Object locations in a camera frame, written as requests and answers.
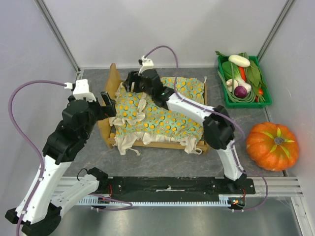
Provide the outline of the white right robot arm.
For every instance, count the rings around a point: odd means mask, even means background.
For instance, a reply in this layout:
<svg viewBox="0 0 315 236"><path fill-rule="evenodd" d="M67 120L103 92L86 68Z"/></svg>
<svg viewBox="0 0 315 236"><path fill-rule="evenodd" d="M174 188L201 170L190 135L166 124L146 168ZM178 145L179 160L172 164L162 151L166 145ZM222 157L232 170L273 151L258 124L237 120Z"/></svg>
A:
<svg viewBox="0 0 315 236"><path fill-rule="evenodd" d="M220 157L227 191L235 194L244 188L247 175L235 148L235 124L223 106L211 107L186 98L178 92L177 86L165 86L155 69L129 72L124 87L128 92L144 92L158 107L201 124L204 140Z"/></svg>

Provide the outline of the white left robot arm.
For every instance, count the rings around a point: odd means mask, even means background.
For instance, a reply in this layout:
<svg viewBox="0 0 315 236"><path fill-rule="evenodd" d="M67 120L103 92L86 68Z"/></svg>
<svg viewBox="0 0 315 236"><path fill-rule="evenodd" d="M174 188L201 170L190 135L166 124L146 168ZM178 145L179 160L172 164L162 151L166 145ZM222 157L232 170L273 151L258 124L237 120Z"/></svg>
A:
<svg viewBox="0 0 315 236"><path fill-rule="evenodd" d="M62 217L86 195L104 193L108 175L94 167L75 185L54 197L55 189L78 152L85 146L99 120L116 115L115 101L108 92L101 92L105 106L93 94L71 95L62 111L62 120L49 135L40 153L41 163L33 183L16 208L5 214L17 226L17 232L27 236L48 236L60 224Z"/></svg>

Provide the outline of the lemon print cushion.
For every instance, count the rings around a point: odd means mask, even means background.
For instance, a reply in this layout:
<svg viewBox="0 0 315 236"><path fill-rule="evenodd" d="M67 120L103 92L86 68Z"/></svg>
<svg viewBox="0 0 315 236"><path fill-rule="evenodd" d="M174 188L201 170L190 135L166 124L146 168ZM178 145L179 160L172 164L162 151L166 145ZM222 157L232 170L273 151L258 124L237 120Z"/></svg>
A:
<svg viewBox="0 0 315 236"><path fill-rule="evenodd" d="M116 129L115 145L121 155L132 148L136 141L141 141L145 145L153 142L179 143L186 153L194 152L203 136L201 124L181 113L158 107L149 95L145 113L148 125L113 126Z"/></svg>

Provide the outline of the wooden pet bed frame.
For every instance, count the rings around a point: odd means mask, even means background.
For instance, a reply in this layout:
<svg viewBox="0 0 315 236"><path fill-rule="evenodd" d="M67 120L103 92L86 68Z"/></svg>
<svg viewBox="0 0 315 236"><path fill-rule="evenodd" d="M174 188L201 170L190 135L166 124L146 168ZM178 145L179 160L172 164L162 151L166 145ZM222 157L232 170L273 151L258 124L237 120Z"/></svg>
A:
<svg viewBox="0 0 315 236"><path fill-rule="evenodd" d="M105 90L109 92L109 95L111 98L115 100L116 96L115 93L120 85L120 83L123 83L121 76L116 68L116 65L113 63L110 66L110 72L109 72L109 77L105 86ZM116 129L113 126L110 126L109 124L109 119L107 118L103 121L100 121L98 123L98 126L100 128L101 135L106 142L106 144L112 148L116 147L115 145L115 132ZM158 142L153 142L152 144L145 145L141 141L136 141L134 145L132 146L133 149L135 147L154 147L154 148L170 148L170 149L183 149L184 147L181 146L179 143L158 143ZM197 143L197 146L203 150L203 153L206 153L209 150L209 145L206 144L206 142L201 138L201 140Z"/></svg>

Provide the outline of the white rope tie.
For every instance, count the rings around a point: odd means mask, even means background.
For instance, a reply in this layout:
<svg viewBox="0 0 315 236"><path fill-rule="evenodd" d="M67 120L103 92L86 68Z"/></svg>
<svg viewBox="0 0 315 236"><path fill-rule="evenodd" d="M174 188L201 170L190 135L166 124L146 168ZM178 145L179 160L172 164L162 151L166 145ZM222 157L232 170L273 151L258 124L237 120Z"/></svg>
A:
<svg viewBox="0 0 315 236"><path fill-rule="evenodd" d="M136 150L136 149L129 148L129 150L134 151L134 152L136 153L136 155L137 155L137 156L140 156L140 155L141 155L141 153L140 153L138 150Z"/></svg>
<svg viewBox="0 0 315 236"><path fill-rule="evenodd" d="M197 155L201 155L203 153L203 150L199 148L198 146L196 146L193 153Z"/></svg>

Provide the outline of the small lemon print pillow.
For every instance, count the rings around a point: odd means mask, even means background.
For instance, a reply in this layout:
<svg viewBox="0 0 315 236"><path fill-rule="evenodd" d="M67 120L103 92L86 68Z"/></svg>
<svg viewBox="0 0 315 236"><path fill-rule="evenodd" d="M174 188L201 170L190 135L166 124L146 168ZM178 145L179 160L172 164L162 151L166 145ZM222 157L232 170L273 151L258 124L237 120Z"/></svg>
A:
<svg viewBox="0 0 315 236"><path fill-rule="evenodd" d="M115 93L116 116L109 119L110 126L139 126L147 124L145 108L148 95L144 92L127 92L120 83Z"/></svg>

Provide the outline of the white front rope tie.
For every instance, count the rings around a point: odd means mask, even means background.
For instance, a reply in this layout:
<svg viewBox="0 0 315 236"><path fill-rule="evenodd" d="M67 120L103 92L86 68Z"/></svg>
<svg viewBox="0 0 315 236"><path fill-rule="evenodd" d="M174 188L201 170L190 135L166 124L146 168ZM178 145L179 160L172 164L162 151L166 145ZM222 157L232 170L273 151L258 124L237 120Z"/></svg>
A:
<svg viewBox="0 0 315 236"><path fill-rule="evenodd" d="M134 151L134 152L136 153L136 155L137 155L137 156L140 156L140 155L141 155L141 153L140 153L138 150L136 150L136 149L129 148L129 150Z"/></svg>

